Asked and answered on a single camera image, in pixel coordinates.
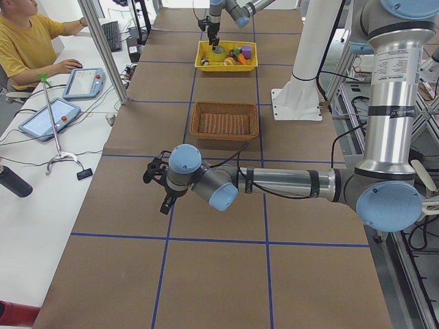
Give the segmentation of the aluminium frame post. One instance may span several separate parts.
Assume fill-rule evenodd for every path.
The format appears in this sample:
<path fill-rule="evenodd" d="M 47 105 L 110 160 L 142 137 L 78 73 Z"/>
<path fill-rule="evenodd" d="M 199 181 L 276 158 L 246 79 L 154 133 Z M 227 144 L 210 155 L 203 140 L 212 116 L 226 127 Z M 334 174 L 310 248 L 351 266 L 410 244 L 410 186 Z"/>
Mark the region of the aluminium frame post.
<path fill-rule="evenodd" d="M 99 22 L 97 11 L 92 1 L 78 0 L 78 4 L 80 6 L 84 18 L 88 23 L 88 28 L 90 30 L 91 36 L 93 38 L 95 46 L 97 47 L 98 53 L 104 63 L 107 75 L 110 78 L 114 90 L 116 91 L 119 102 L 121 105 L 124 105 L 128 101 L 128 94 L 120 79 L 120 74 L 117 69 L 115 60 L 112 56 L 110 47 L 107 43 L 103 29 Z"/>

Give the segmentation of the orange toy carrot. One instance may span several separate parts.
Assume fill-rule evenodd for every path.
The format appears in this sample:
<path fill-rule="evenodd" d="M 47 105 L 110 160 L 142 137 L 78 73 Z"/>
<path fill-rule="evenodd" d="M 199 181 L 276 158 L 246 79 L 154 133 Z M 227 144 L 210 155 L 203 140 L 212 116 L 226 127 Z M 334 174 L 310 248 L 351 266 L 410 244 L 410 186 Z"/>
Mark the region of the orange toy carrot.
<path fill-rule="evenodd" d="M 247 65 L 248 65 L 247 59 L 245 58 L 244 54 L 242 54 L 242 53 L 239 53 L 239 54 L 237 55 L 237 60 L 238 60 L 238 62 L 239 62 L 240 64 L 242 64 L 242 65 L 244 65 L 244 66 L 247 66 Z"/>

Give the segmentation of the teach pendant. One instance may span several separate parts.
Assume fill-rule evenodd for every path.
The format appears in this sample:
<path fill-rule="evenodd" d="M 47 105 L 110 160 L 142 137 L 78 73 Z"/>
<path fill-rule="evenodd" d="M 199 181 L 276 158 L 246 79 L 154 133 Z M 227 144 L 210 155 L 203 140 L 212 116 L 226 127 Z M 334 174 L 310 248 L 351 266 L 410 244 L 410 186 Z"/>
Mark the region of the teach pendant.
<path fill-rule="evenodd" d="M 63 98 L 55 98 L 51 101 L 51 109 L 57 132 L 65 129 L 72 120 L 80 113 L 80 107 L 70 103 Z M 30 118 L 22 122 L 18 129 L 24 134 L 36 138 L 40 141 L 48 141 L 53 138 L 51 119 L 48 107 L 41 108 Z"/>
<path fill-rule="evenodd" d="M 95 98 L 101 92 L 105 79 L 101 68 L 73 69 L 62 97 L 73 101 Z"/>

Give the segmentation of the small black device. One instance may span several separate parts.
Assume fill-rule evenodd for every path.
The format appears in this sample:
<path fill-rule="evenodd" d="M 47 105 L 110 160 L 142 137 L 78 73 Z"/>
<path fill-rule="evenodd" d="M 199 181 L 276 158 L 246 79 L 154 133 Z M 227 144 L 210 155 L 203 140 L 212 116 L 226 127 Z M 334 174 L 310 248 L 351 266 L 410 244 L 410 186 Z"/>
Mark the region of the small black device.
<path fill-rule="evenodd" d="M 84 180 L 86 178 L 89 178 L 93 175 L 93 170 L 91 168 L 83 169 L 76 173 L 78 180 Z"/>

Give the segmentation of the red fire extinguisher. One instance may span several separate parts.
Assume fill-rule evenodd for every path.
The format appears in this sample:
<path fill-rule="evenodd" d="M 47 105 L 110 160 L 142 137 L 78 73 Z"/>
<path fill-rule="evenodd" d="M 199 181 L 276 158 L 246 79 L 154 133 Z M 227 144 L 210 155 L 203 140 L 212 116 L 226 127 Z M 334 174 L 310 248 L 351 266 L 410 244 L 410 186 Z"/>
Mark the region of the red fire extinguisher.
<path fill-rule="evenodd" d="M 1 301 L 1 325 L 32 327 L 41 307 Z"/>

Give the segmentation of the purple block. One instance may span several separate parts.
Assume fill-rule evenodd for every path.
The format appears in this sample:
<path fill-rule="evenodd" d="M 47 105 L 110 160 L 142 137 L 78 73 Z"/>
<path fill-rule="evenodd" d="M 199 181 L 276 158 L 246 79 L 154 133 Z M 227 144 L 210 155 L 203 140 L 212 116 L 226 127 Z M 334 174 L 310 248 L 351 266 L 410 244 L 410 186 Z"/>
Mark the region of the purple block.
<path fill-rule="evenodd" d="M 243 45 L 241 47 L 241 53 L 243 54 L 245 59 L 250 60 L 252 57 L 252 46 L 251 45 Z"/>

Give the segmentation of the yellow plastic basket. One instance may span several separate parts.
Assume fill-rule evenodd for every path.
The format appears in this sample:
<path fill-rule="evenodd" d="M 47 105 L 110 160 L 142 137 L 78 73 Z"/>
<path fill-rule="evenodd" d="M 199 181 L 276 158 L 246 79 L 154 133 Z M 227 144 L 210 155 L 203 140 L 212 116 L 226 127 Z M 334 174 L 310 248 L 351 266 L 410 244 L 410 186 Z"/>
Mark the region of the yellow plastic basket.
<path fill-rule="evenodd" d="M 243 45 L 252 46 L 252 57 L 247 60 L 248 65 L 244 66 L 240 64 L 237 58 L 235 66 L 222 66 L 221 63 L 225 58 L 230 57 L 229 51 L 231 49 L 240 49 Z M 202 66 L 201 61 L 203 59 L 210 60 L 209 66 Z M 223 40 L 219 42 L 219 45 L 214 49 L 213 46 L 209 45 L 208 41 L 200 41 L 198 43 L 198 50 L 195 57 L 195 68 L 200 69 L 205 72 L 246 72 L 252 71 L 258 66 L 257 59 L 257 44 L 254 42 L 244 42 L 244 41 L 230 41 Z"/>

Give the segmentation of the lower teach pendant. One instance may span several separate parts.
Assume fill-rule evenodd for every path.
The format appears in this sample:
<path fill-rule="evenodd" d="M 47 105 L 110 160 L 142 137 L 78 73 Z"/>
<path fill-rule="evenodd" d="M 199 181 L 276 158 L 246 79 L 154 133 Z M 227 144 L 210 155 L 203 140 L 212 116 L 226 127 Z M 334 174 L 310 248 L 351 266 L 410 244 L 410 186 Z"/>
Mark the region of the lower teach pendant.
<path fill-rule="evenodd" d="M 51 101 L 51 109 L 57 132 L 65 129 L 72 120 L 80 113 L 80 107 L 70 103 L 63 98 L 55 98 Z M 40 141 L 48 141 L 53 138 L 51 119 L 48 107 L 41 108 L 30 118 L 22 122 L 18 129 L 24 134 L 36 138 Z"/>

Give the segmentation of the black water bottle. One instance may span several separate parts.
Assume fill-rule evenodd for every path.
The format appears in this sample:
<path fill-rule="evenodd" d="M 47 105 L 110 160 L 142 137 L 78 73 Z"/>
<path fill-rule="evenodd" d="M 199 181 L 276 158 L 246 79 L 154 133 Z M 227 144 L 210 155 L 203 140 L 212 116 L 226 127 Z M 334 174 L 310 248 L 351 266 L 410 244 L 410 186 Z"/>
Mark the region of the black water bottle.
<path fill-rule="evenodd" d="M 33 188 L 7 166 L 1 165 L 1 185 L 18 197 L 27 197 Z"/>

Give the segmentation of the black keyboard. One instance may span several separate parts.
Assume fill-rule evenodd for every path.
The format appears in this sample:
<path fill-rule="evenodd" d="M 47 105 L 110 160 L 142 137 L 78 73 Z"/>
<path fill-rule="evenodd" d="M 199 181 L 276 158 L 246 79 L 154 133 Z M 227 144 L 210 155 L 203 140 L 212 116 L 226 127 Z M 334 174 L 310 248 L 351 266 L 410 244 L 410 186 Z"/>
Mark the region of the black keyboard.
<path fill-rule="evenodd" d="M 112 52 L 121 50 L 121 34 L 117 21 L 111 21 L 101 25 L 108 46 Z"/>

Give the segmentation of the person in yellow shirt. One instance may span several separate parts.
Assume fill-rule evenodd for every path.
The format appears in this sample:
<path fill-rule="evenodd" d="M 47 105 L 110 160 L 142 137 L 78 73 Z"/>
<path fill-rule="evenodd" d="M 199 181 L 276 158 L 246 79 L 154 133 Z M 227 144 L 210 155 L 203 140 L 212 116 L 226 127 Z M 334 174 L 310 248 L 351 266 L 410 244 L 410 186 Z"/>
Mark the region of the person in yellow shirt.
<path fill-rule="evenodd" d="M 40 83 L 40 74 L 69 74 L 82 64 L 75 59 L 57 63 L 52 40 L 73 36 L 88 26 L 82 17 L 57 22 L 38 11 L 36 1 L 1 2 L 1 68 L 12 87 L 28 91 Z"/>

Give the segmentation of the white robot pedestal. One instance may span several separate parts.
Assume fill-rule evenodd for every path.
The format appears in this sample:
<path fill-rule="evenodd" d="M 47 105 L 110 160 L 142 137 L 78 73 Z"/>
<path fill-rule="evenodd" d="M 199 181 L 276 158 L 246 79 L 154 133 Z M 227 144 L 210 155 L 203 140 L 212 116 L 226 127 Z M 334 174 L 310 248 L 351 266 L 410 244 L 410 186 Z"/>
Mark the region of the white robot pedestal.
<path fill-rule="evenodd" d="M 271 90 L 277 121 L 321 121 L 317 76 L 343 2 L 309 2 L 292 75 L 282 89 Z"/>

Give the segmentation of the metal stand with green clip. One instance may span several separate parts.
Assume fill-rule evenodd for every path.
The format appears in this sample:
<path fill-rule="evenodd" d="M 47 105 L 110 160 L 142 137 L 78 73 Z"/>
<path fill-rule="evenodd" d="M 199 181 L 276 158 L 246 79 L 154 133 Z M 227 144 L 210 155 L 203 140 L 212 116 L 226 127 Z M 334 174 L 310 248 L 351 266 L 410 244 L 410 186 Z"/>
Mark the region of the metal stand with green clip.
<path fill-rule="evenodd" d="M 82 163 L 78 160 L 78 157 L 75 154 L 62 150 L 62 146 L 61 146 L 59 139 L 58 139 L 58 130 L 56 127 L 56 122 L 54 120 L 54 114 L 53 114 L 53 111 L 51 108 L 51 101 L 49 99 L 49 94 L 47 91 L 47 86 L 50 86 L 50 83 L 47 81 L 48 75 L 46 73 L 39 73 L 38 76 L 40 78 L 40 82 L 43 84 L 43 91 L 44 91 L 45 99 L 47 102 L 47 111 L 49 113 L 49 118 L 50 118 L 51 126 L 52 126 L 52 132 L 54 135 L 54 140 L 55 140 L 56 150 L 57 150 L 57 154 L 47 163 L 45 174 L 50 175 L 51 165 L 54 165 L 57 162 L 61 162 L 62 160 L 72 160 L 74 163 L 76 163 L 77 165 L 79 165 L 83 169 L 84 167 L 83 167 Z"/>

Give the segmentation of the upper teach pendant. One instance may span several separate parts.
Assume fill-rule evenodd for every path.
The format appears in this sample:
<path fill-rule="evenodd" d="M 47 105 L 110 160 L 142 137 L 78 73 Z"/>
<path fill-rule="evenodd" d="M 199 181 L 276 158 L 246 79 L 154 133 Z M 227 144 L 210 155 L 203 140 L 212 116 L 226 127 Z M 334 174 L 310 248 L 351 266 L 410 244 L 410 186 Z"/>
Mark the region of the upper teach pendant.
<path fill-rule="evenodd" d="M 101 68 L 73 69 L 62 97 L 73 101 L 95 98 L 101 92 L 105 79 Z"/>

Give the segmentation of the brown wicker basket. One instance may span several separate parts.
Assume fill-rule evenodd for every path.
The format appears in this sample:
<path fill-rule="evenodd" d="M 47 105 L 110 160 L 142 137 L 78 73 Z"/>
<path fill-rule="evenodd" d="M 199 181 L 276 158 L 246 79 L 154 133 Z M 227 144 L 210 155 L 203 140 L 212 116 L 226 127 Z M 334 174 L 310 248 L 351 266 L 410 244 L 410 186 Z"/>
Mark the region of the brown wicker basket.
<path fill-rule="evenodd" d="M 253 103 L 196 102 L 190 132 L 200 139 L 250 141 L 259 135 L 257 107 Z"/>

